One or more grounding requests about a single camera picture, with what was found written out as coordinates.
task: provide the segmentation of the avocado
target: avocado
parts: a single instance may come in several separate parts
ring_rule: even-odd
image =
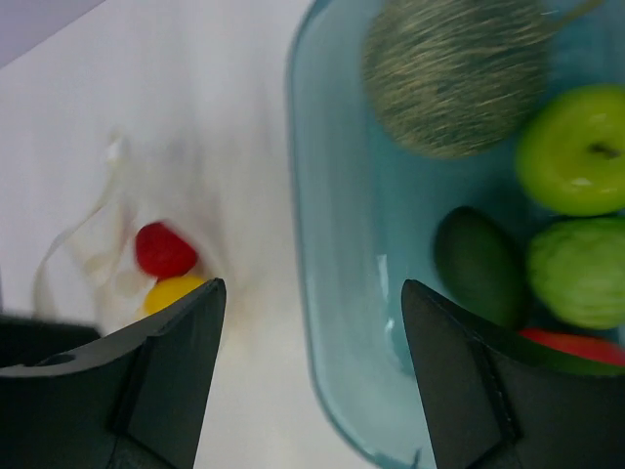
[[[434,242],[438,276],[463,308],[503,327],[527,321],[531,296],[523,257],[492,220],[471,207],[451,211]]]

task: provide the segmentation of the red fruit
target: red fruit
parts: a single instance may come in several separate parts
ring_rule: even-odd
[[[135,237],[139,267],[157,278],[180,277],[197,263],[197,252],[163,222],[145,225]]]
[[[582,359],[625,366],[625,349],[603,339],[538,328],[524,329],[519,334],[533,342]]]

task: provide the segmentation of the table surface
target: table surface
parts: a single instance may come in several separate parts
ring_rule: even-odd
[[[3,296],[28,310],[43,253],[102,189],[105,130],[121,122],[149,138],[172,127],[155,115],[178,115],[184,90],[171,42],[182,41],[234,285],[198,469],[371,467],[322,414],[307,362],[283,93],[307,4],[108,0],[0,69]],[[141,60],[156,53],[146,70]]]

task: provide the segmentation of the black object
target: black object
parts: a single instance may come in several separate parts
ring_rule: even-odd
[[[402,308],[437,469],[625,467],[622,369],[529,342],[418,281]]]
[[[88,342],[95,331],[48,324],[42,333],[46,324],[5,320],[4,337],[29,330],[50,346],[37,344],[22,364],[0,368],[0,468],[191,469],[225,305],[225,285],[214,280],[35,365],[45,351]]]

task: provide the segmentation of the green vegetable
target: green vegetable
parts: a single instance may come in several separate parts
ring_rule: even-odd
[[[561,320],[609,329],[625,322],[625,219],[560,222],[530,243],[529,282]]]
[[[536,0],[390,0],[364,45],[365,91],[402,146],[476,154],[506,139],[543,92],[552,30]]]
[[[509,328],[527,320],[529,291],[522,256],[490,219],[460,207],[440,223],[434,244],[438,276],[465,309]]]

